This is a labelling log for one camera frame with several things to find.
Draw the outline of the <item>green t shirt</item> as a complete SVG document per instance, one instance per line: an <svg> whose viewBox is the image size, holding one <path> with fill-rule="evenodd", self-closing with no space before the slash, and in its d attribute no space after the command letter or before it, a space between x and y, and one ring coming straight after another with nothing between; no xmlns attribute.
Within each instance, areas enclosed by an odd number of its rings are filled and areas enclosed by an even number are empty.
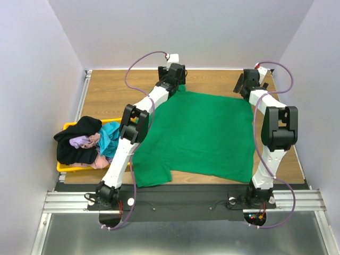
<svg viewBox="0 0 340 255"><path fill-rule="evenodd" d="M252 122L252 108L245 100L180 86L157 107L133 156L137 186L170 182L172 171L249 182L255 151Z"/></svg>

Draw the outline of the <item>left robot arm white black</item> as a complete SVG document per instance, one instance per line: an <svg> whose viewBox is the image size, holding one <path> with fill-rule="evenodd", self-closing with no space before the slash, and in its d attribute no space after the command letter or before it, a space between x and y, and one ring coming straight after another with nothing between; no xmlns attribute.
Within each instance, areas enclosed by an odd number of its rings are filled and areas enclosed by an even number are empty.
<svg viewBox="0 0 340 255"><path fill-rule="evenodd" d="M132 155L148 134L150 118L155 109L168 101L185 80L184 65L172 63L165 67L165 74L156 82L151 92L143 92L145 97L136 104L126 105L119 128L120 138L112 163L102 180L96 187L96 202L106 210L118 206L118 194L123 175Z"/></svg>

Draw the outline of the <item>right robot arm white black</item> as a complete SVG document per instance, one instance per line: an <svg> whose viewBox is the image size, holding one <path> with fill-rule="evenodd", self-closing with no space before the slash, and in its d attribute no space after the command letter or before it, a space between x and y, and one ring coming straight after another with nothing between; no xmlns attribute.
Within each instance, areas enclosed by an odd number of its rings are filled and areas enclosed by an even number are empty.
<svg viewBox="0 0 340 255"><path fill-rule="evenodd" d="M261 66L244 69L233 90L263 114L260 163L244 197L245 204L257 207L274 203L273 187L281 160L298 140L298 109L275 99L263 82L268 70Z"/></svg>

